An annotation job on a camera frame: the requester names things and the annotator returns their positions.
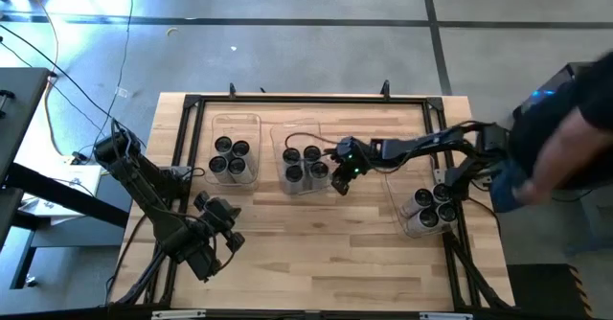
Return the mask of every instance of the black table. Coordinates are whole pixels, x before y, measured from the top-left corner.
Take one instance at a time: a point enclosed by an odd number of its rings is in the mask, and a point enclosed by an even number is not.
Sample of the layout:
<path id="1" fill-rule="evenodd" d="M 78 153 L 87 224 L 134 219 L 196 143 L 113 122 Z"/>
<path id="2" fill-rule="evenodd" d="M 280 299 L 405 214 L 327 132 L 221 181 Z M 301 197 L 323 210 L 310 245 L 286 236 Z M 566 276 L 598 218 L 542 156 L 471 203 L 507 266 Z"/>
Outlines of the black table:
<path id="1" fill-rule="evenodd" d="M 13 162 L 49 74 L 44 68 L 0 68 L 0 90 L 14 95 L 0 107 L 4 113 L 0 118 L 0 243 L 4 245 L 13 225 L 31 230 L 11 288 L 23 287 L 36 248 L 121 245 L 131 203 L 129 194 L 110 176 L 101 178 L 97 197 L 92 197 Z M 85 217 L 51 226 L 48 218 L 18 210 L 24 193 Z"/>

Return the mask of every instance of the concrete floor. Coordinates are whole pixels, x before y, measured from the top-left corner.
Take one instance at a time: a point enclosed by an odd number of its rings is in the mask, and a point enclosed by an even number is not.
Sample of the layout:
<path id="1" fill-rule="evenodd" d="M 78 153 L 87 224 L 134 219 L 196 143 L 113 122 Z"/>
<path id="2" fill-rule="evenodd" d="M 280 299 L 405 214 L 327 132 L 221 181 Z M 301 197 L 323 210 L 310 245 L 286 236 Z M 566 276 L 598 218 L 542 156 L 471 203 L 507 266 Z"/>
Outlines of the concrete floor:
<path id="1" fill-rule="evenodd" d="M 53 14 L 60 44 L 58 64 L 97 103 L 113 97 L 125 44 L 125 25 L 104 16 L 125 16 L 129 0 L 43 0 Z M 448 22 L 604 23 L 606 29 L 440 28 L 443 65 L 454 95 L 468 95 L 473 115 L 503 121 L 534 89 L 569 61 L 591 60 L 612 47 L 613 0 L 433 0 L 439 20 Z M 21 34 L 48 56 L 54 52 L 51 29 L 43 23 L 15 23 L 19 12 L 40 12 L 32 0 L 0 4 L 2 24 Z M 377 93 L 390 80 L 394 94 L 440 95 L 441 59 L 435 58 L 424 0 L 134 0 L 121 87 L 129 93 L 113 109 L 120 121 L 147 140 L 158 94 L 168 91 Z M 96 15 L 96 20 L 75 15 Z M 185 25 L 174 18 L 194 20 Z M 293 22 L 240 25 L 237 18 L 402 20 L 401 26 L 316 26 Z M 167 36 L 167 30 L 177 32 Z M 15 38 L 5 44 L 34 65 L 48 66 Z M 0 66 L 21 66 L 0 48 Z M 64 78 L 58 87 L 95 122 L 103 116 Z M 59 149 L 70 154 L 93 142 L 97 131 L 57 93 L 50 113 Z M 591 199 L 598 199 L 596 192 Z M 579 268 L 595 315 L 613 318 L 613 252 L 568 259 L 564 248 L 585 233 L 579 204 L 532 207 L 501 216 L 508 263 L 571 263 Z M 0 312 L 83 308 L 99 305 L 103 282 L 112 272 L 118 249 L 43 249 L 32 273 L 40 287 L 7 290 L 16 253 L 25 240 L 20 230 L 0 255 Z"/>

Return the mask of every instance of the electrical cable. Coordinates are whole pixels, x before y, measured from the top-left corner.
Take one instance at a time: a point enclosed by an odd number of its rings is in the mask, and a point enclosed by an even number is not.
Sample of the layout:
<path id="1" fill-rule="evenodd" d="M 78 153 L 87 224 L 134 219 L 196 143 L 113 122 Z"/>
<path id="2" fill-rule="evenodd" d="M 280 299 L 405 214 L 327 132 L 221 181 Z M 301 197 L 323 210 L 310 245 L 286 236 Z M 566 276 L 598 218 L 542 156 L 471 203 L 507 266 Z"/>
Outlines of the electrical cable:
<path id="1" fill-rule="evenodd" d="M 42 2 L 40 0 L 35 0 L 35 1 L 38 4 L 38 6 L 40 6 L 40 8 L 45 12 L 45 15 L 47 16 L 47 20 L 49 21 L 49 24 L 51 25 L 51 30 L 54 33 L 54 40 L 56 41 L 56 57 L 55 57 L 54 67 L 51 70 L 51 72 L 54 73 L 56 71 L 57 58 L 59 57 L 59 41 L 57 39 L 56 26 L 54 25 L 54 22 L 51 19 L 51 16 L 47 12 L 47 9 L 45 9 L 45 6 L 42 5 Z M 51 86 L 55 86 L 55 85 L 51 82 L 51 79 L 47 79 L 47 86 L 45 87 L 45 90 L 42 95 L 42 99 L 43 99 L 42 108 L 45 114 L 45 119 L 47 120 L 47 127 L 49 128 L 49 138 L 51 139 L 51 145 L 54 147 L 57 154 L 61 155 L 61 153 L 59 152 L 59 149 L 57 148 L 56 139 L 54 138 L 54 130 L 51 126 L 51 116 L 49 115 L 49 93 L 51 92 Z"/>
<path id="2" fill-rule="evenodd" d="M 586 196 L 588 194 L 591 194 L 592 192 L 594 192 L 594 190 L 589 190 L 589 191 L 585 192 L 584 194 L 582 194 L 582 195 L 580 195 L 578 197 L 572 198 L 572 199 L 559 199 L 559 198 L 556 198 L 556 197 L 552 196 L 552 200 L 559 201 L 559 202 L 575 202 L 575 201 L 581 200 L 584 196 Z"/>
<path id="3" fill-rule="evenodd" d="M 113 94 L 113 100 L 111 101 L 111 105 L 108 106 L 108 109 L 106 110 L 108 115 L 106 116 L 106 119 L 104 119 L 104 123 L 102 124 L 102 128 L 100 129 L 100 131 L 98 132 L 98 135 L 96 136 L 96 139 L 94 140 L 94 145 L 96 145 L 96 143 L 98 143 L 98 140 L 100 139 L 100 136 L 102 135 L 102 130 L 106 126 L 106 123 L 108 123 L 108 119 L 110 118 L 110 112 L 113 110 L 113 105 L 115 105 L 115 101 L 117 100 L 117 95 L 118 95 L 118 92 L 119 92 L 119 88 L 120 88 L 120 85 L 122 84 L 122 78 L 124 77 L 125 60 L 127 59 L 127 44 L 128 44 L 128 42 L 130 40 L 130 23 L 132 22 L 132 12 L 133 12 L 133 10 L 134 10 L 134 0 L 130 0 L 130 12 L 129 12 L 129 16 L 127 18 L 127 24 L 126 24 L 126 28 L 125 28 L 126 36 L 125 36 L 125 45 L 124 45 L 124 59 L 122 60 L 122 66 L 119 69 L 119 79 L 117 80 L 117 85 L 115 86 L 115 92 Z M 94 150 L 92 149 L 92 151 L 89 154 L 89 157 L 87 158 L 87 160 L 91 160 L 93 154 L 94 154 Z"/>
<path id="4" fill-rule="evenodd" d="M 28 46 L 30 46 L 32 49 L 34 49 L 35 51 L 37 51 L 40 55 L 42 55 L 45 59 L 47 59 L 47 61 L 53 63 L 49 57 L 47 57 L 44 53 L 42 53 L 38 48 L 36 48 L 32 43 L 30 43 L 28 40 L 26 40 L 25 38 L 21 37 L 19 34 L 14 33 L 11 29 L 3 26 L 0 24 L 0 28 L 4 29 L 5 31 L 7 31 L 9 34 L 12 34 L 13 36 L 19 38 L 21 41 L 23 41 L 24 43 L 26 43 Z M 90 103 L 92 103 L 96 108 L 98 108 L 102 113 L 106 114 L 106 116 L 108 117 L 112 117 L 107 111 L 105 111 L 104 109 L 102 109 L 97 103 L 94 102 L 94 100 L 92 100 L 89 95 L 87 95 L 87 93 L 77 84 L 77 82 L 75 80 L 73 80 L 70 76 L 68 76 L 68 74 L 62 70 L 57 64 L 53 63 L 54 66 L 59 70 L 59 72 L 61 72 L 62 75 L 66 76 L 66 78 L 72 82 L 77 89 L 80 91 L 81 94 L 83 94 L 83 96 L 87 99 L 87 101 L 89 101 Z M 141 144 L 143 146 L 145 146 L 145 148 L 147 147 L 147 144 L 145 144 L 143 142 L 143 140 L 141 140 L 139 137 L 136 137 L 138 139 L 139 142 L 141 142 Z"/>
<path id="5" fill-rule="evenodd" d="M 200 175 L 194 175 L 193 173 L 194 173 L 195 171 L 202 171 L 202 173 L 201 173 Z M 200 167 L 196 167 L 196 168 L 194 168 L 194 169 L 192 169 L 192 170 L 190 170 L 190 171 L 185 172 L 185 173 L 184 173 L 184 174 L 182 174 L 182 175 L 179 175 L 179 178 L 183 178 L 183 177 L 185 177 L 185 175 L 187 175 L 187 174 L 189 174 L 189 173 L 191 173 L 191 174 L 192 174 L 192 175 L 190 175 L 190 177 L 201 177 L 201 176 L 204 176 L 206 172 L 204 171 L 204 169 L 202 169 L 202 168 L 200 168 Z"/>
<path id="6" fill-rule="evenodd" d="M 477 190 L 481 191 L 481 192 L 485 192 L 488 193 L 489 190 L 486 190 L 484 188 L 481 188 L 479 185 L 477 185 L 477 183 L 475 182 L 475 180 L 470 180 L 470 183 L 472 184 L 472 186 L 474 186 Z"/>
<path id="7" fill-rule="evenodd" d="M 500 220 L 498 219 L 498 216 L 496 215 L 496 213 L 493 210 L 491 210 L 488 205 L 482 203 L 479 200 L 475 200 L 474 198 L 472 198 L 470 196 L 467 199 L 472 201 L 473 203 L 479 205 L 480 207 L 482 207 L 486 211 L 488 211 L 494 217 L 494 219 L 496 219 L 496 227 L 498 228 L 498 236 L 502 236 L 502 232 L 501 232 L 501 229 L 500 229 Z"/>
<path id="8" fill-rule="evenodd" d="M 96 196 L 95 196 L 95 195 L 94 195 L 94 194 L 93 194 L 91 191 L 89 191 L 89 190 L 88 190 L 88 189 L 87 189 L 85 186 L 83 186 L 83 185 L 81 185 L 81 184 L 78 184 L 78 183 L 76 183 L 76 182 L 73 182 L 73 181 L 68 181 L 68 180 L 63 180 L 63 179 L 58 179 L 58 178 L 54 178 L 54 177 L 50 177 L 50 179 L 55 180 L 55 181 L 60 181 L 60 182 L 66 182 L 66 183 L 68 183 L 69 185 L 76 185 L 76 186 L 79 186 L 79 187 L 81 187 L 82 189 L 84 189 L 86 192 L 88 192 L 88 193 L 89 193 L 89 195 L 91 195 L 91 196 L 93 196 L 93 197 L 96 197 Z"/>
<path id="9" fill-rule="evenodd" d="M 318 139 L 318 140 L 320 140 L 322 142 L 326 142 L 326 143 L 330 143 L 330 144 L 335 144 L 335 145 L 340 144 L 340 142 L 334 142 L 334 141 L 332 141 L 330 139 L 326 139 L 324 137 L 320 137 L 320 136 L 318 136 L 316 134 L 313 134 L 313 133 L 294 132 L 294 133 L 291 133 L 290 135 L 288 135 L 287 137 L 285 137 L 285 148 L 286 149 L 289 149 L 289 145 L 287 144 L 287 141 L 289 140 L 289 138 L 294 137 L 294 136 L 298 136 L 298 135 L 305 135 L 305 136 L 313 137 L 313 138 Z"/>
<path id="10" fill-rule="evenodd" d="M 23 57 L 20 57 L 20 56 L 19 56 L 19 54 L 18 54 L 16 51 L 14 51 L 14 50 L 13 50 L 13 49 L 11 49 L 9 46 L 7 46 L 6 44 L 4 44 L 4 42 L 0 42 L 0 44 L 1 44 L 1 45 L 3 45 L 3 46 L 4 46 L 4 48 L 6 48 L 6 49 L 8 49 L 9 51 L 11 51 L 11 53 L 13 53 L 13 54 L 14 54 L 14 55 L 15 55 L 15 56 L 16 56 L 16 57 L 19 59 L 19 60 L 21 60 L 23 63 L 25 63 L 26 65 L 28 65 L 28 66 L 30 66 L 30 67 L 33 67 L 33 66 L 32 66 L 32 65 L 31 65 L 31 64 L 28 62 L 28 61 L 24 60 L 24 59 L 23 59 Z M 74 103 L 72 103 L 72 102 L 70 101 L 70 99 L 68 99 L 68 97 L 67 97 L 66 95 L 64 95 L 64 93 L 63 93 L 63 92 L 61 92 L 61 90 L 59 90 L 59 88 L 57 88 L 57 86 L 56 86 L 55 84 L 51 83 L 51 86 L 53 86 L 53 88 L 54 88 L 55 90 L 57 90 L 57 92 L 59 93 L 59 95 L 61 95 L 61 97 L 63 97 L 63 98 L 64 98 L 64 100 L 66 100 L 66 102 L 68 102 L 68 103 L 69 103 L 69 104 L 70 104 L 70 105 L 71 105 L 73 108 L 75 108 L 75 109 L 76 109 L 76 110 L 77 110 L 77 111 L 78 111 L 78 112 L 79 112 L 79 113 L 80 113 L 80 114 L 81 114 L 83 117 L 85 117 L 85 119 L 87 119 L 87 121 L 88 121 L 88 122 L 90 122 L 90 123 L 91 123 L 91 125 L 93 125 L 95 128 L 100 129 L 100 127 L 99 127 L 98 125 L 96 125 L 96 124 L 95 124 L 95 123 L 94 123 L 94 122 L 93 122 L 93 121 L 92 121 L 92 120 L 91 120 L 91 119 L 90 119 L 90 118 L 89 118 L 89 117 L 88 117 L 88 116 L 87 116 L 85 113 L 83 113 L 83 112 L 82 112 L 82 111 L 81 111 L 81 110 L 80 110 L 80 109 L 79 109 L 79 108 L 78 108 L 78 107 L 77 107 L 77 106 L 76 106 Z"/>
<path id="11" fill-rule="evenodd" d="M 125 253 L 127 252 L 127 249 L 130 247 L 130 244 L 132 244 L 132 242 L 134 241 L 134 238 L 136 237 L 136 233 L 138 232 L 138 229 L 141 227 L 141 225 L 143 224 L 143 222 L 145 221 L 145 218 L 147 218 L 145 215 L 142 215 L 139 220 L 136 222 L 136 225 L 134 226 L 134 230 L 132 230 L 132 234 L 130 234 L 130 237 L 127 239 L 127 242 L 125 243 L 125 248 L 124 251 L 122 252 L 122 255 L 119 257 L 119 259 L 117 260 L 117 266 L 115 266 L 115 271 L 113 272 L 113 275 L 106 280 L 106 284 L 105 286 L 105 290 L 106 290 L 106 295 L 104 297 L 104 304 L 108 304 L 108 296 L 110 295 L 111 289 L 113 288 L 113 285 L 115 284 L 115 280 L 117 279 L 117 274 L 119 273 L 119 269 L 122 266 L 122 263 L 124 263 L 124 258 L 125 258 Z"/>

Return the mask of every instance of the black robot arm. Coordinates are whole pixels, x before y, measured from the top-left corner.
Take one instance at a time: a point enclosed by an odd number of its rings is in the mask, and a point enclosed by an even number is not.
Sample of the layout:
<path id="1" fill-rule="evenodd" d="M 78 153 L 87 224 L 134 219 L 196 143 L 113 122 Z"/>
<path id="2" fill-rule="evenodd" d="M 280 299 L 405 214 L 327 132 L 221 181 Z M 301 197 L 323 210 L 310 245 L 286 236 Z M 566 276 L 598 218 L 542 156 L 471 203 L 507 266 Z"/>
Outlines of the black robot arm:
<path id="1" fill-rule="evenodd" d="M 477 132 L 474 146 L 465 138 L 469 132 Z M 470 181 L 483 169 L 507 158 L 507 131 L 497 124 L 471 121 L 411 140 L 372 139 L 365 144 L 346 137 L 336 149 L 327 150 L 338 163 L 332 174 L 332 187 L 345 195 L 349 183 L 360 174 L 370 170 L 391 173 L 411 158 L 450 150 L 462 152 L 466 159 L 445 172 L 444 183 L 453 195 L 466 199 Z"/>
<path id="2" fill-rule="evenodd" d="M 141 279 L 119 303 L 133 304 L 166 256 L 177 263 L 187 262 L 198 280 L 206 282 L 223 268 L 216 257 L 217 234 L 227 240 L 226 245 L 233 254 L 242 247 L 244 237 L 232 232 L 240 209 L 225 199 L 209 198 L 201 192 L 194 201 L 201 212 L 199 216 L 171 211 L 169 204 L 188 192 L 189 172 L 180 174 L 173 169 L 157 168 L 141 153 L 136 136 L 119 127 L 115 120 L 111 123 L 110 137 L 95 145 L 94 156 L 122 183 L 150 219 L 153 236 L 161 248 Z"/>

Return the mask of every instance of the wooden tabletop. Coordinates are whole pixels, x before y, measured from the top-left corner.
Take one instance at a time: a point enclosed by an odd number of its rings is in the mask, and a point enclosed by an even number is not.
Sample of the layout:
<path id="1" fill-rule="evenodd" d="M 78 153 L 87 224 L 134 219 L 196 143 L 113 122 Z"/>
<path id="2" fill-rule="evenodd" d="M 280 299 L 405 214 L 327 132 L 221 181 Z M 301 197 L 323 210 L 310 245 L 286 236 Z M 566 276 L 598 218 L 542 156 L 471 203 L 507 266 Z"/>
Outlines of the wooden tabletop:
<path id="1" fill-rule="evenodd" d="M 181 116 L 184 93 L 162 93 L 155 113 L 147 157 L 169 165 Z M 447 124 L 470 119 L 466 97 L 443 97 Z M 236 191 L 195 178 L 192 194 L 206 190 L 242 208 L 236 231 L 246 243 L 233 261 L 208 283 L 199 282 L 186 263 L 178 266 L 173 308 L 203 309 L 342 309 L 452 310 L 440 236 L 406 237 L 398 226 L 398 194 L 432 185 L 429 157 L 411 160 L 390 176 L 359 176 L 346 196 L 330 189 L 290 196 L 281 192 L 271 129 L 299 119 L 315 119 L 325 138 L 352 135 L 370 138 L 424 134 L 421 108 L 411 104 L 207 103 L 196 166 L 207 168 L 219 114 L 252 113 L 261 119 L 260 175 L 257 189 Z M 181 165 L 186 165 L 195 114 L 191 116 Z M 455 153 L 456 163 L 463 156 Z M 487 205 L 489 197 L 471 195 Z M 473 260 L 499 296 L 513 304 L 509 276 L 494 218 L 465 202 L 465 221 Z M 196 209 L 190 201 L 190 213 Z M 134 205 L 125 241 L 142 215 Z M 218 256 L 228 256 L 218 239 Z M 151 259 L 154 238 L 146 221 L 126 253 L 113 300 L 124 295 Z M 467 300 L 465 274 L 460 271 Z M 159 295 L 164 278 L 158 281 Z"/>

